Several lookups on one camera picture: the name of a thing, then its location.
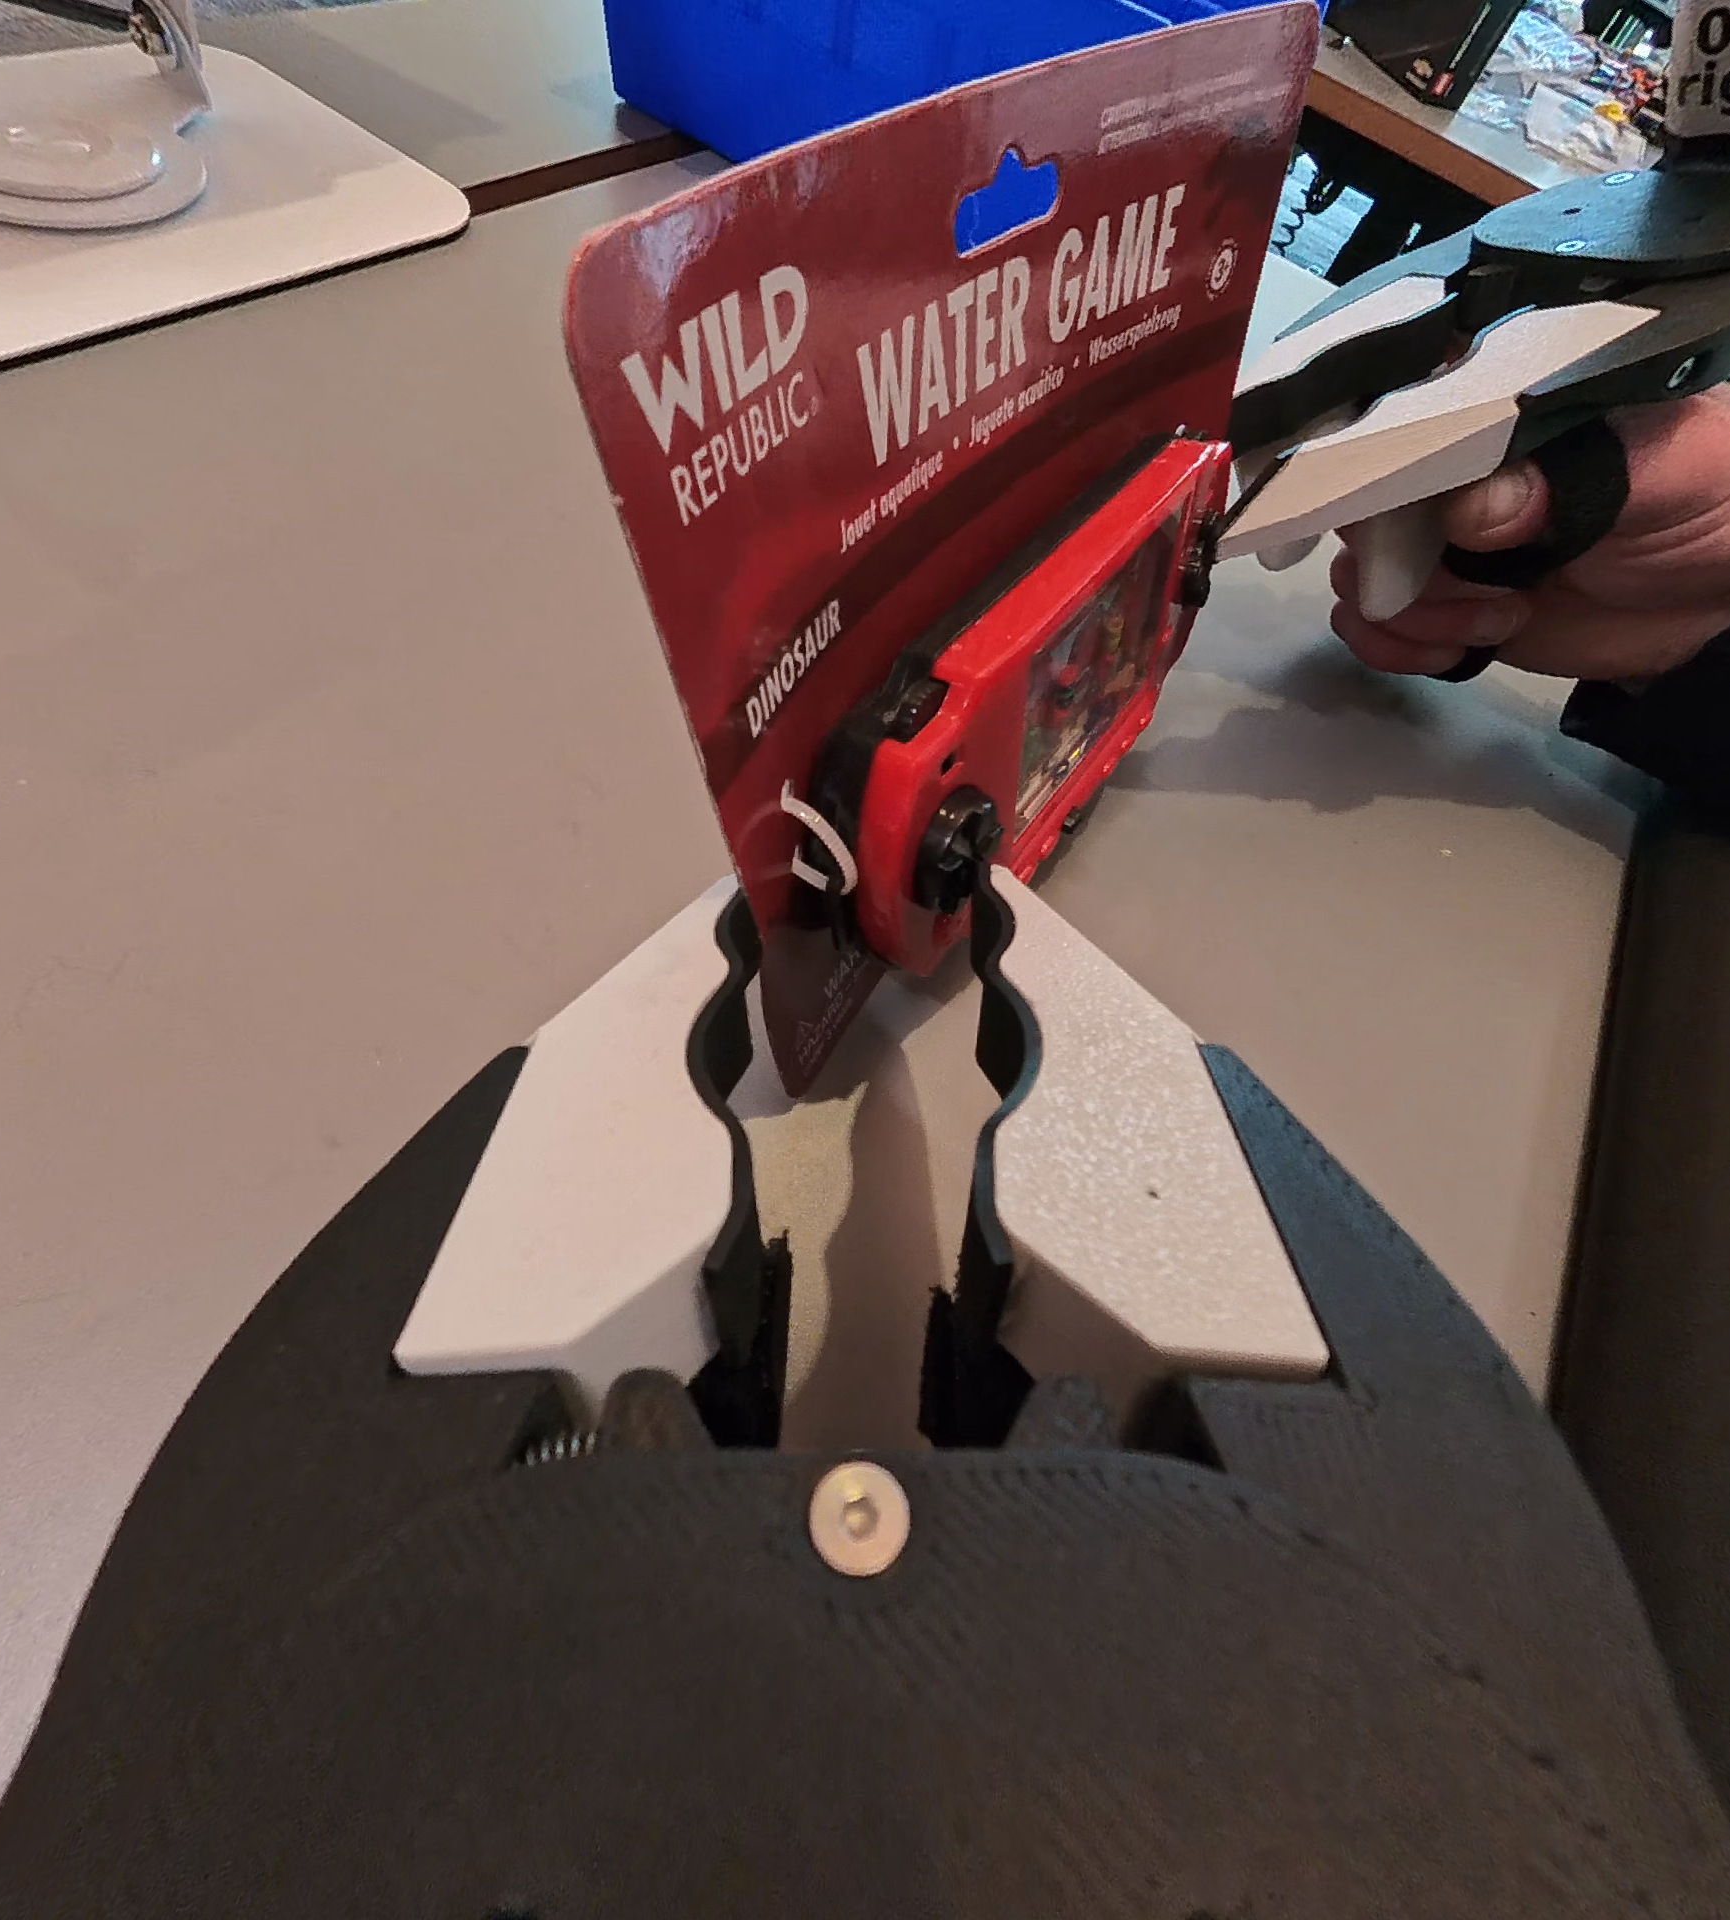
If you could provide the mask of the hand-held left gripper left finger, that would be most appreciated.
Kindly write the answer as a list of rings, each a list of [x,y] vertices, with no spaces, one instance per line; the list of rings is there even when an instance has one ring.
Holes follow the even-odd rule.
[[[397,1334],[404,1373],[555,1372],[595,1408],[658,1369],[717,1443],[780,1441],[789,1254],[732,1105],[759,955],[727,875],[541,1024]]]

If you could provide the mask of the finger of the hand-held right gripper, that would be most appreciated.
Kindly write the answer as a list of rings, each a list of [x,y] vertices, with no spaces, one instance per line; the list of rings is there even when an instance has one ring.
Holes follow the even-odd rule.
[[[1325,532],[1357,528],[1365,619],[1411,606],[1446,545],[1443,495],[1507,462],[1519,399],[1543,377],[1652,324],[1622,300],[1532,305],[1487,325],[1449,369],[1378,397],[1359,420],[1298,446],[1244,507],[1220,556],[1284,565]]]
[[[1232,449],[1318,439],[1456,363],[1472,331],[1458,316],[1470,260],[1470,248],[1418,248],[1313,304],[1238,373]]]

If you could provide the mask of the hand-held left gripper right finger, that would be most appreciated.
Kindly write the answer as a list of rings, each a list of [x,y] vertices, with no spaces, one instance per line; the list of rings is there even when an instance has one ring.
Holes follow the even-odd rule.
[[[956,1280],[932,1296],[921,1434],[993,1447],[1077,1377],[1133,1443],[1183,1438],[1186,1379],[1321,1379],[1332,1353],[1208,1055],[1022,880],[969,900],[976,1134]]]

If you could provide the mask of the red handheld toy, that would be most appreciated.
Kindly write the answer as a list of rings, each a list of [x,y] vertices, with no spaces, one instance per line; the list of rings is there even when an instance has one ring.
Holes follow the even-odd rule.
[[[792,1095],[1155,716],[1319,20],[1239,4],[952,84],[571,262],[569,369]]]

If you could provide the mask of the person's right hand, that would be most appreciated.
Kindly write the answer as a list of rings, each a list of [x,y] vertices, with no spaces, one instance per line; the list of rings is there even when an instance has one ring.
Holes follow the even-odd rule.
[[[1443,675],[1480,649],[1527,673],[1646,681],[1730,628],[1730,385],[1611,415],[1628,493],[1611,532],[1533,588],[1435,569],[1386,622],[1357,607],[1357,545],[1332,560],[1332,634],[1365,666]]]

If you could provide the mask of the wooden side table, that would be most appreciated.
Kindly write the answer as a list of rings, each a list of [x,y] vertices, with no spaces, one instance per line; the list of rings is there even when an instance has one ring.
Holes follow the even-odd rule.
[[[1486,205],[1575,175],[1564,162],[1533,150],[1519,131],[1486,126],[1464,107],[1420,103],[1353,45],[1319,48],[1305,107]]]

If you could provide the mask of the blue plastic bin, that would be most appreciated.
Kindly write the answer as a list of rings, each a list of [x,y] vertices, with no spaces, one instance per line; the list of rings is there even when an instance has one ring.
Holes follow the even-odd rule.
[[[1117,1],[607,1],[617,98],[733,162],[954,84],[1241,11]]]

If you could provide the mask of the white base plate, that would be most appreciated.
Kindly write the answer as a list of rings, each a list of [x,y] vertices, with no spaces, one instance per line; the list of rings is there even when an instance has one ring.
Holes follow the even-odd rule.
[[[186,131],[191,203],[120,230],[0,222],[0,366],[411,252],[467,225],[465,195],[300,85],[203,50]],[[168,74],[121,45],[0,57],[0,122],[25,105],[150,109]]]

